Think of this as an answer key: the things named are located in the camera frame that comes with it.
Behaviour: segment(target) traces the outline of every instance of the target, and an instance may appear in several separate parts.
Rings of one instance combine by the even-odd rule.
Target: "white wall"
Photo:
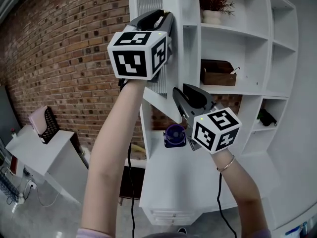
[[[298,68],[284,119],[269,148],[281,186],[269,196],[280,227],[317,202],[317,0],[290,0],[299,23]]]

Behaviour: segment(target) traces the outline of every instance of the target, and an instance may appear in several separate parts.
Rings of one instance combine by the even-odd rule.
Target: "black cable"
[[[124,86],[126,85],[126,83],[124,83],[125,79],[122,78],[119,80],[118,86],[120,86],[120,92],[122,91],[122,89],[124,88]],[[128,165],[129,165],[129,178],[131,181],[131,186],[132,186],[132,205],[131,205],[131,217],[132,217],[132,238],[134,238],[134,230],[135,230],[135,222],[134,222],[134,214],[133,214],[133,207],[134,207],[134,188],[133,188],[133,181],[131,178],[131,143],[130,142],[130,146],[129,146],[129,150],[128,150]]]
[[[25,200],[29,198],[29,195],[30,195],[30,193],[31,193],[31,188],[32,188],[32,187],[33,187],[33,185],[31,185],[31,186],[30,186],[30,190],[29,190],[28,195],[27,195],[26,197],[24,197],[24,198],[25,198]]]
[[[129,164],[129,177],[130,177],[130,181],[131,181],[131,186],[132,186],[132,205],[131,205],[131,216],[132,216],[132,238],[134,238],[134,230],[135,230],[135,222],[134,222],[134,215],[133,215],[133,207],[134,207],[134,188],[133,188],[133,181],[131,178],[131,142],[130,142],[130,146],[129,146],[129,150],[128,150],[128,164]]]
[[[223,213],[222,213],[222,209],[221,209],[221,204],[220,204],[220,194],[221,194],[221,181],[222,181],[222,174],[220,173],[219,175],[219,191],[218,191],[218,197],[217,197],[217,202],[218,202],[218,206],[219,206],[219,210],[220,210],[220,214],[223,218],[223,220],[226,222],[227,226],[231,229],[231,231],[234,233],[234,237],[237,238],[237,233],[234,231],[234,229],[230,226],[229,222],[226,220],[226,218],[224,217]]]

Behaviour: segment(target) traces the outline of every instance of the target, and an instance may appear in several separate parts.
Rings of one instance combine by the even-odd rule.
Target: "power outlet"
[[[36,189],[37,187],[37,185],[32,180],[28,181],[28,186],[32,187],[33,189]]]

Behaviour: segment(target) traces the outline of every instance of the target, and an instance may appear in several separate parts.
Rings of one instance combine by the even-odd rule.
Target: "power strip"
[[[27,187],[31,187],[33,189],[36,189],[37,185],[32,180],[29,180],[27,183]]]

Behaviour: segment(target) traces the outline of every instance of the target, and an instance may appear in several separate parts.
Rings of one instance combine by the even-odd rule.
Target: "white plant pot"
[[[220,25],[221,13],[219,11],[204,10],[203,23]]]

